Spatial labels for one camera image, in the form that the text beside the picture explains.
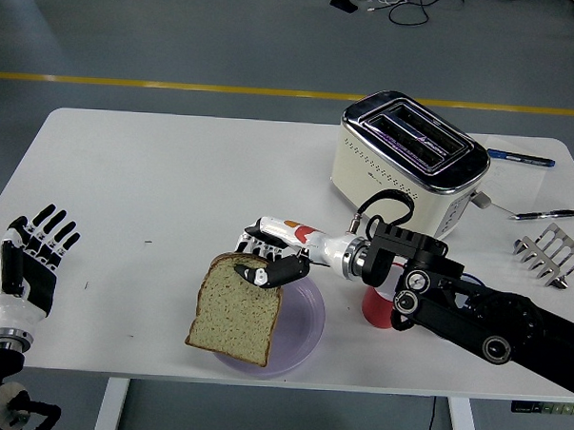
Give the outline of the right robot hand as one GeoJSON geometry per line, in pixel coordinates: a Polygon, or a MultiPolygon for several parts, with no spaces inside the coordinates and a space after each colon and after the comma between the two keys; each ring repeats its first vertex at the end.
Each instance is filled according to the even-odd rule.
{"type": "Polygon", "coordinates": [[[249,250],[267,264],[256,269],[237,264],[234,269],[245,281],[261,288],[277,288],[304,278],[313,264],[329,267],[348,279],[361,242],[353,234],[332,237],[308,225],[266,216],[245,228],[237,250],[249,250]]]}

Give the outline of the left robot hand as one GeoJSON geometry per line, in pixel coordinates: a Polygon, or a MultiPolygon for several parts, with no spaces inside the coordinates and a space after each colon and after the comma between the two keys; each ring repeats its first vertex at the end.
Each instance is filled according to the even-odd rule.
{"type": "Polygon", "coordinates": [[[56,270],[79,239],[76,222],[54,204],[10,223],[0,252],[0,336],[33,338],[51,311],[56,270]]]}

